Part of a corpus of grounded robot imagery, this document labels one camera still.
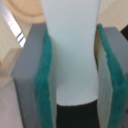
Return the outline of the gripper grey left finger with green pad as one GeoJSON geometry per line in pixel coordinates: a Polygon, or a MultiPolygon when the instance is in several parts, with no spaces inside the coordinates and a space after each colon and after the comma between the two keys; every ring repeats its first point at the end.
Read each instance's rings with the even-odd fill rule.
{"type": "Polygon", "coordinates": [[[24,128],[56,128],[51,65],[52,43],[46,25],[33,25],[12,72],[24,128]]]}

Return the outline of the gripper grey right finger with green pad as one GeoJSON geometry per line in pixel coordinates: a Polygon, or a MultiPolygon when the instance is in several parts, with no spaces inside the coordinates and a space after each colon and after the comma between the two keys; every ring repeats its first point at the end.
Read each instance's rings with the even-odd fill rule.
{"type": "Polygon", "coordinates": [[[120,128],[128,93],[128,80],[101,24],[97,25],[95,59],[99,78],[97,111],[100,128],[120,128]]]}

